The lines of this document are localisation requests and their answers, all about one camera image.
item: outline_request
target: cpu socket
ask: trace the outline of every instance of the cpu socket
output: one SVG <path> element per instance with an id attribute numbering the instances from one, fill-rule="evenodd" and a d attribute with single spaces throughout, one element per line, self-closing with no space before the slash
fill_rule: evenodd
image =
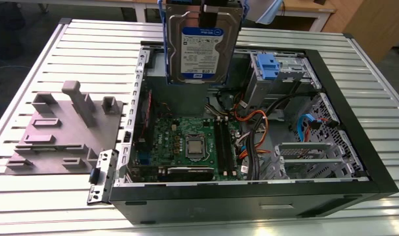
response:
<path id="1" fill-rule="evenodd" d="M 206 136 L 203 134 L 186 135 L 186 157 L 191 161 L 206 158 Z"/>

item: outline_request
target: blue hard drive label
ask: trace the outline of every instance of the blue hard drive label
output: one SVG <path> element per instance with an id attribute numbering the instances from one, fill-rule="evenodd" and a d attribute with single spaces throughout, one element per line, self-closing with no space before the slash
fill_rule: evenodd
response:
<path id="1" fill-rule="evenodd" d="M 181 72 L 190 79 L 210 79 L 217 73 L 223 29 L 185 27 L 181 45 Z"/>

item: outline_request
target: expansion slot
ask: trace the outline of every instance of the expansion slot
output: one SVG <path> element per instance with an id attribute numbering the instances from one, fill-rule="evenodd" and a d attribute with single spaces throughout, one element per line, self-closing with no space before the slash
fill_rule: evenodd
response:
<path id="1" fill-rule="evenodd" d="M 225 157 L 226 157 L 226 165 L 227 172 L 230 175 L 237 175 L 235 171 L 235 162 L 234 162 L 234 154 L 233 154 L 233 143 L 231 143 L 231 133 L 227 125 L 227 121 L 222 122 L 222 138 L 223 138 L 223 149 L 225 149 Z"/>
<path id="2" fill-rule="evenodd" d="M 215 136 L 215 146 L 218 151 L 218 165 L 219 165 L 219 174 L 227 174 L 227 164 L 223 148 L 223 138 L 222 138 L 222 123 L 219 120 L 214 121 L 214 136 Z"/>
<path id="3" fill-rule="evenodd" d="M 215 120 L 214 122 L 215 144 L 218 147 L 219 174 L 237 175 L 235 162 L 231 148 L 231 134 L 227 121 Z"/>

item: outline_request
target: metal work table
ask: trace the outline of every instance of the metal work table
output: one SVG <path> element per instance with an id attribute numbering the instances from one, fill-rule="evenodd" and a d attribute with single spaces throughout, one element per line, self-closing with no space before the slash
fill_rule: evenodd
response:
<path id="1" fill-rule="evenodd" d="M 142 40 L 162 41 L 159 24 L 59 24 L 0 119 L 0 173 L 31 120 L 37 92 L 70 99 L 61 93 L 62 82 L 79 80 L 93 100 L 109 95 L 131 100 Z M 334 33 L 243 29 L 238 44 L 319 50 L 399 187 L 399 96 L 357 42 Z M 134 227 L 114 206 L 86 206 L 87 179 L 89 175 L 0 176 L 0 234 L 399 235 L 399 193 L 326 218 Z"/>

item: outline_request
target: green circuit board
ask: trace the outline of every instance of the green circuit board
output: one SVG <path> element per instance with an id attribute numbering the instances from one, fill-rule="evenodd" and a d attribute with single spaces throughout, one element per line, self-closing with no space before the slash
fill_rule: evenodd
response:
<path id="1" fill-rule="evenodd" d="M 155 124 L 154 148 L 150 153 L 139 153 L 139 158 L 149 158 L 150 166 L 203 166 L 215 169 L 215 180 L 237 180 L 239 177 L 221 175 L 218 151 L 215 146 L 214 119 L 205 118 L 159 118 Z M 239 130 L 237 121 L 229 122 L 229 129 L 235 139 Z M 205 140 L 205 157 L 193 161 L 187 158 L 187 140 L 190 137 Z"/>

